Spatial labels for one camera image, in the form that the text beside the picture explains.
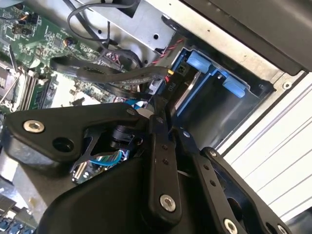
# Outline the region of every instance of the metal rod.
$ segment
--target metal rod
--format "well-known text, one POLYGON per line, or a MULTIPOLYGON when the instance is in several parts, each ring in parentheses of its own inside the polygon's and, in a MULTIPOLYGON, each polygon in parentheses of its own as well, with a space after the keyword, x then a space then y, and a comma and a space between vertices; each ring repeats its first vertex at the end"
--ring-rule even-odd
POLYGON ((19 78, 21 77, 22 74, 20 74, 13 82, 13 84, 10 86, 10 88, 8 89, 8 91, 6 91, 6 93, 3 95, 3 97, 0 100, 0 105, 2 104, 2 102, 4 101, 4 99, 6 98, 6 96, 8 96, 9 92, 12 90, 12 88, 15 86, 15 84, 18 82, 19 78))

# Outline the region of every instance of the blue cable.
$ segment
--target blue cable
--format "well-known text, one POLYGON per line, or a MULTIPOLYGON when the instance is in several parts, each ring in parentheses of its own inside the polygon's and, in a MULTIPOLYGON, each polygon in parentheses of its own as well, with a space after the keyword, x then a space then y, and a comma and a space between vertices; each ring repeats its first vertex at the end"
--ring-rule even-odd
POLYGON ((114 164, 119 163, 119 161, 121 160, 121 156, 122 156, 122 152, 119 151, 118 153, 118 157, 116 158, 116 160, 111 161, 111 162, 102 162, 102 161, 97 161, 97 160, 90 160, 90 162, 100 165, 100 166, 104 166, 104 167, 109 167, 109 166, 113 166, 114 164))

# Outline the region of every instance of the sheet metal panel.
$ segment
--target sheet metal panel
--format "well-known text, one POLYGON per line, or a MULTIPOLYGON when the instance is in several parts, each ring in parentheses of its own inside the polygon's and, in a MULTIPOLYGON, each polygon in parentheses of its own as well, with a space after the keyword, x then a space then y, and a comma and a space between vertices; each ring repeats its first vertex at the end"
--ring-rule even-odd
POLYGON ((225 159, 287 221, 312 206, 312 74, 295 86, 225 159))

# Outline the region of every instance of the blue plastic tab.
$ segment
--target blue plastic tab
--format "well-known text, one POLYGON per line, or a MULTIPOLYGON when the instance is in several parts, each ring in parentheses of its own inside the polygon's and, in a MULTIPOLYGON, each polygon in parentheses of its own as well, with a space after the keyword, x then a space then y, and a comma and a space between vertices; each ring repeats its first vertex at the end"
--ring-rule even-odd
POLYGON ((223 82, 223 87, 228 89, 239 98, 244 97, 246 94, 246 86, 231 76, 228 76, 223 82))
POLYGON ((211 65, 211 62, 209 62, 206 58, 201 56, 196 51, 192 51, 186 62, 202 73, 207 73, 211 65))

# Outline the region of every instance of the motherboard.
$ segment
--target motherboard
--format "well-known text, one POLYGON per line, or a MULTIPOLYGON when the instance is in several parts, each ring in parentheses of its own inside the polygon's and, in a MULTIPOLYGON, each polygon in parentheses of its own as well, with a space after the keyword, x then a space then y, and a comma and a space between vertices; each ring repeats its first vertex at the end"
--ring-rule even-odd
MULTIPOLYGON (((95 84, 75 80, 49 68, 50 59, 60 56, 75 56, 107 66, 105 60, 98 59, 100 53, 96 49, 74 39, 64 29, 23 4, 0 8, 0 17, 0 63, 10 63, 10 46, 17 64, 30 70, 17 82, 4 103, 0 103, 2 113, 116 100, 116 96, 95 84)), ((0 82, 6 81, 0 76, 0 82)), ((10 78, 7 85, 15 79, 10 78)))
POLYGON ((0 233, 33 234, 37 223, 30 211, 16 206, 16 202, 0 195, 0 233))

